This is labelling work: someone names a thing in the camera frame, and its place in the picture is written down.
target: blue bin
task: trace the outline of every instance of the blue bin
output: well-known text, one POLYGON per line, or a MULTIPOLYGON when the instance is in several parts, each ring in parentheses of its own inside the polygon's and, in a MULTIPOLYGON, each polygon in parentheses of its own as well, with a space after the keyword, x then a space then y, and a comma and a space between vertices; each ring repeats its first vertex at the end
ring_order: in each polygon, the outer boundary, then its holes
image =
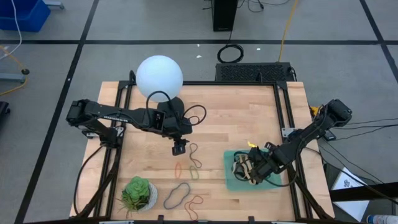
MULTIPOLYGON (((43 0, 14 0, 19 29, 38 32, 50 15, 43 0)), ((17 30, 11 0, 0 0, 0 29, 17 30)))

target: green cloth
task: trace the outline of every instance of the green cloth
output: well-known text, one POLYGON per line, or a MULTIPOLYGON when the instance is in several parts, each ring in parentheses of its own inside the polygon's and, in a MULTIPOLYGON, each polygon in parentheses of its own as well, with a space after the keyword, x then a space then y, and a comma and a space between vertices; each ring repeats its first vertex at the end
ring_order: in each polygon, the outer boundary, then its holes
MULTIPOLYGON (((234 153, 235 152, 249 152, 249 150, 237 150, 237 151, 225 151, 224 152, 224 171, 225 171, 225 182, 226 188, 231 191, 252 191, 252 190, 270 190, 278 188, 266 181, 262 181, 260 184, 251 185, 249 182, 240 181, 235 178, 232 173, 232 165, 234 163, 234 153)), ((275 184, 282 184, 280 175, 271 174, 268 180, 275 184)))

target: green plant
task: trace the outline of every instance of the green plant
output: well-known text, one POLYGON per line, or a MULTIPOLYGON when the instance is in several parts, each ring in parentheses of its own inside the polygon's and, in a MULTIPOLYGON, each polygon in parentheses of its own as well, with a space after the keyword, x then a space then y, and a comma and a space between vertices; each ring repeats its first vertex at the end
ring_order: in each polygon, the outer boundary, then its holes
POLYGON ((122 203, 129 211, 137 211, 148 204, 149 181, 141 177, 133 177, 122 191, 122 203))

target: white sphere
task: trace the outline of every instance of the white sphere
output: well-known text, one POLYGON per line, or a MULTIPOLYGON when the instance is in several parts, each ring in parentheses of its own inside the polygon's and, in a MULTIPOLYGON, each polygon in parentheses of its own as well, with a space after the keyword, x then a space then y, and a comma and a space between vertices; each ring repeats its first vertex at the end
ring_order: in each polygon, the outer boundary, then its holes
MULTIPOLYGON (((155 55, 145 59, 139 65, 136 80, 139 91, 145 97, 160 90, 172 99, 180 93, 183 78, 181 68, 173 59, 155 55)), ((150 100, 160 103, 168 99, 164 94, 156 93, 150 100)))

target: wooden table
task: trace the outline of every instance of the wooden table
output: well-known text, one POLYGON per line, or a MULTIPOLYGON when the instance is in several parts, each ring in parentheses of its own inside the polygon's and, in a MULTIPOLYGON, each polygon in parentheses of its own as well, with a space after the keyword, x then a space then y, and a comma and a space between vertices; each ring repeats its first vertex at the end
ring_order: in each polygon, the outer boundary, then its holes
MULTIPOLYGON (((113 106, 117 86, 117 82, 103 82, 98 102, 113 106)), ((311 123, 311 117, 303 83, 288 83, 288 87, 295 125, 297 128, 304 128, 311 123)), ((279 94, 286 122, 283 93, 280 91, 279 94)), ((194 126, 192 134, 184 136, 199 146, 194 157, 203 163, 203 167, 198 171, 200 179, 191 179, 188 171, 192 165, 188 157, 189 153, 173 156, 171 140, 156 134, 144 133, 128 125, 115 197, 121 198, 124 186, 132 177, 138 175, 149 179, 157 187, 159 198, 153 209, 133 213, 127 218, 156 220, 158 215, 164 215, 165 220, 189 220, 190 217, 184 210, 184 203, 191 200, 194 195, 200 195, 204 198, 203 204, 192 206, 200 220, 247 221, 248 216, 254 216, 256 221, 294 220, 288 187, 265 191, 231 192, 226 189, 225 184, 223 165, 225 150, 249 149, 247 140, 259 146, 263 146, 267 141, 274 144, 282 143, 273 88, 271 86, 183 86, 179 97, 184 101, 185 108, 194 104, 201 104, 207 108, 206 120, 194 126), (175 178, 176 162, 182 165, 180 179, 175 178), (176 209, 165 210, 163 201, 170 190, 181 182, 190 184, 191 195, 176 209)), ((146 98, 134 86, 130 109, 145 107, 145 100, 146 98)), ((156 108, 156 103, 150 103, 149 106, 156 108)), ((203 112, 195 109, 195 112, 191 114, 197 114, 200 117, 203 112)), ((110 124, 110 121, 103 121, 103 123, 110 124)), ((88 140, 84 160, 98 146, 99 139, 88 140)), ((315 141, 308 147, 318 149, 315 141)), ((102 150, 92 158, 81 175, 78 188, 80 210, 98 188, 104 152, 105 150, 102 150)), ((302 160, 309 191, 325 211, 334 216, 320 156, 312 151, 304 150, 302 160)), ((281 176, 282 182, 287 183, 286 171, 281 176)), ((298 188, 297 192, 300 212, 302 217, 305 217, 302 195, 298 188)), ((184 194, 184 189, 181 189, 178 194, 184 194)), ((178 194, 174 195, 175 200, 178 199, 178 194)), ((106 203, 107 198, 108 193, 105 193, 103 204, 106 203)), ((126 219, 126 211, 121 210, 121 207, 121 202, 115 200, 111 217, 113 220, 126 219)))

